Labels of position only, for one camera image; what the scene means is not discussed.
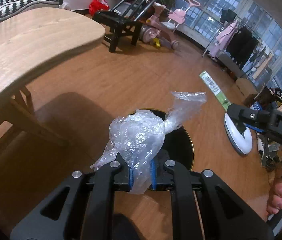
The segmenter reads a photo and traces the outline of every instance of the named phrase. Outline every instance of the pink ride-on toy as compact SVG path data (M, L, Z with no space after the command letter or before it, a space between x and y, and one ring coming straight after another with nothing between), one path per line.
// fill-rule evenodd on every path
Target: pink ride-on toy
M169 13L169 21L167 22L159 22L160 14L166 10L165 5L161 5L159 3L154 3L153 7L155 8L155 13L146 20L146 24L141 29L140 39L144 43L152 43L157 47L160 47L159 39L161 37L166 38L172 47L172 49L176 49L179 46L179 41L174 36L174 31L176 28L185 21L185 15L187 11L193 6L200 6L201 4L196 0L188 0L189 7L183 11L181 9L176 9L174 11L170 11Z

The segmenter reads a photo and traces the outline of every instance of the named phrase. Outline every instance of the barcode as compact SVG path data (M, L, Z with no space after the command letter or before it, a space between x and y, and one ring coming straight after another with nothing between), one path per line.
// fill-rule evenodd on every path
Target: barcode
M219 86L214 82L214 80L209 76L208 73L205 73L202 76L202 79L205 82L205 84L207 84L207 86L211 89L214 95L217 95L218 93L221 92Z

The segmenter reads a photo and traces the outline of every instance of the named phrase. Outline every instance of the crumpled plastic wrap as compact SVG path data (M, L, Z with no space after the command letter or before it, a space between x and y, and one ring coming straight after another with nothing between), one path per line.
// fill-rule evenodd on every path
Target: crumpled plastic wrap
M133 170L132 194L143 194L151 185L150 162L161 149L164 135L182 126L197 114L206 102L204 92L171 92L174 104L165 121L149 110L137 110L127 117L118 117L110 124L109 142L103 155L91 168L97 171L104 164L114 161L118 152Z

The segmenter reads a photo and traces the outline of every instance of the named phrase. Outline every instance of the metal screw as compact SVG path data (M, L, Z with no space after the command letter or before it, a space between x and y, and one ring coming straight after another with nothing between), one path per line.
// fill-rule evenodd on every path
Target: metal screw
M174 160L167 160L167 161L165 162L165 165L166 165L166 166L169 166L169 167L172 167L172 166L175 165L175 161L174 161Z
M120 163L119 163L118 161L112 161L112 162L110 163L110 166L111 166L112 168L116 168L116 167L119 167L119 166L120 166Z
M211 171L211 170L205 170L205 171L203 171L203 174L204 174L204 176L206 176L206 177L212 177L213 176L213 171Z
M79 177L81 177L82 176L82 172L81 171L74 171L73 173L72 173L72 177L74 177L74 178L79 178Z

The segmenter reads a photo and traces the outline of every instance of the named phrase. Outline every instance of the table top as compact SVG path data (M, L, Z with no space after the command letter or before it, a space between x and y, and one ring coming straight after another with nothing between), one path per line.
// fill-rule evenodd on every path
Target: table top
M37 8L0 23L0 107L49 69L101 43L105 29L83 15Z

